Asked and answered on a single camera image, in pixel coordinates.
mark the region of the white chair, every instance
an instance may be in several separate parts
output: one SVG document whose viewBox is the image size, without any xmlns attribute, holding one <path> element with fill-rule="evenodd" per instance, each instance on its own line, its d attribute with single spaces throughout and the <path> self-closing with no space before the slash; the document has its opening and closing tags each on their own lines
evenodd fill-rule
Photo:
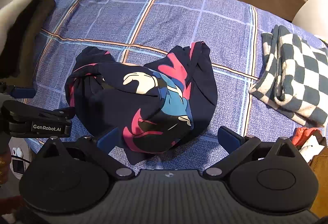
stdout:
<svg viewBox="0 0 328 224">
<path fill-rule="evenodd" d="M 308 0 L 297 12 L 292 23 L 322 40 L 327 40 L 328 0 Z"/>
</svg>

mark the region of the cartoon graphic print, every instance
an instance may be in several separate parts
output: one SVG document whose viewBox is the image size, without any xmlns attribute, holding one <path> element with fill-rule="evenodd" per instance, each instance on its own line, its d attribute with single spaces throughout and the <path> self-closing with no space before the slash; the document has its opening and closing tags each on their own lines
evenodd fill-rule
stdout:
<svg viewBox="0 0 328 224">
<path fill-rule="evenodd" d="M 149 120 L 143 120 L 141 117 L 141 109 L 139 109 L 132 119 L 131 130 L 125 127 L 123 130 L 123 138 L 128 147 L 137 152 L 158 153 L 141 150 L 136 146 L 134 139 L 142 139 L 147 135 L 159 135 L 159 141 L 164 140 L 163 136 L 168 136 L 170 146 L 176 144 L 180 138 L 177 133 L 181 130 L 192 130 L 194 125 L 189 106 L 189 97 L 191 91 L 191 83 L 186 87 L 187 72 L 175 54 L 167 55 L 173 67 L 168 65 L 159 65 L 158 70 L 153 71 L 152 76 L 143 72 L 133 72 L 125 75 L 123 84 L 129 84 L 133 80 L 138 81 L 137 94 L 146 94 L 154 87 L 158 87 L 160 98 L 163 100 L 161 112 L 162 116 L 166 116 L 162 123 L 155 123 Z"/>
</svg>

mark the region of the orange cloth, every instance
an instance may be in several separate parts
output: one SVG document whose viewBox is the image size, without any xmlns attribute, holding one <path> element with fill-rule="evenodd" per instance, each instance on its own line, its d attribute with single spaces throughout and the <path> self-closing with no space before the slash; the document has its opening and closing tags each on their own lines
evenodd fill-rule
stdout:
<svg viewBox="0 0 328 224">
<path fill-rule="evenodd" d="M 318 128 L 296 128 L 295 135 L 292 138 L 292 144 L 295 146 L 302 146 L 316 130 L 320 131 Z"/>
<path fill-rule="evenodd" d="M 11 163 L 10 148 L 4 155 L 0 155 L 0 184 L 8 181 L 9 165 Z"/>
</svg>

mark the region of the black clamp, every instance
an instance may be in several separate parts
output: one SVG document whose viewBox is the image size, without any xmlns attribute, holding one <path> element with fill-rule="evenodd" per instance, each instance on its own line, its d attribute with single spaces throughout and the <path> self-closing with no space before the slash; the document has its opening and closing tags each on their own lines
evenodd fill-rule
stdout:
<svg viewBox="0 0 328 224">
<path fill-rule="evenodd" d="M 240 147 L 234 151 L 229 148 L 227 157 L 204 171 L 204 178 L 225 182 L 237 200 L 263 213 L 290 213 L 311 207 L 318 180 L 288 137 L 279 137 L 275 143 L 261 142 L 257 137 L 242 138 L 222 128 L 218 131 L 219 143 L 224 147 L 231 140 Z"/>
<path fill-rule="evenodd" d="M 30 106 L 19 101 L 4 101 L 1 107 L 3 131 L 16 138 L 69 137 L 73 107 L 54 111 Z"/>
</svg>

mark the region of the blanket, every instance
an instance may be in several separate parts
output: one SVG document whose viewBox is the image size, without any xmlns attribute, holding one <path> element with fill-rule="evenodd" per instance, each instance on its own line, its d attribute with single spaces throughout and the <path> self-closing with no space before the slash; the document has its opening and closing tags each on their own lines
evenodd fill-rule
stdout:
<svg viewBox="0 0 328 224">
<path fill-rule="evenodd" d="M 328 50 L 308 45 L 283 25 L 262 34 L 265 72 L 249 92 L 307 127 L 328 122 Z"/>
</svg>

